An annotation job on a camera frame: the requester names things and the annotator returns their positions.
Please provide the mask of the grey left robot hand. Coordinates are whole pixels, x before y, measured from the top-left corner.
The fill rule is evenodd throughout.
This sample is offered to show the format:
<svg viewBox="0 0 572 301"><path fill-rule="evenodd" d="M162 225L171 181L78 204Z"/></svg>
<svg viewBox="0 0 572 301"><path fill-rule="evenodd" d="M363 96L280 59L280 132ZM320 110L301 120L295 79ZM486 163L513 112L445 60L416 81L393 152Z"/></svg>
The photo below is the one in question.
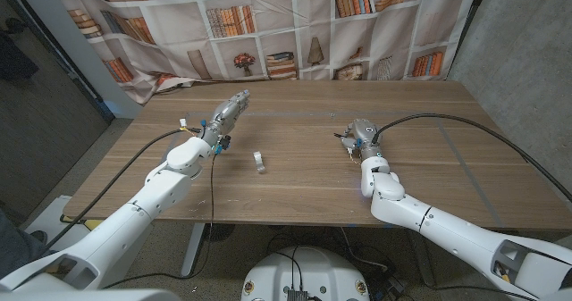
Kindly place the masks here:
<svg viewBox="0 0 572 301"><path fill-rule="evenodd" d="M248 108L249 98L250 93L246 89L222 102L198 137L209 146L214 146L219 138L232 131L240 115Z"/></svg>

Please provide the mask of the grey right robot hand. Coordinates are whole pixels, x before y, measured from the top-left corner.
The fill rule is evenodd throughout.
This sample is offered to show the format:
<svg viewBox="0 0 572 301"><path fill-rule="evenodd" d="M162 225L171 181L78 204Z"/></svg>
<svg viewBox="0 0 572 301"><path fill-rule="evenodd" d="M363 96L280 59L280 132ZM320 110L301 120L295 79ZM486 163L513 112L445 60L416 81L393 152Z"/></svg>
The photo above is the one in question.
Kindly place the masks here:
<svg viewBox="0 0 572 301"><path fill-rule="evenodd" d="M380 156L381 148L377 140L374 140L379 127L367 119L355 119L341 134L342 145L352 154L357 154L361 161Z"/></svg>

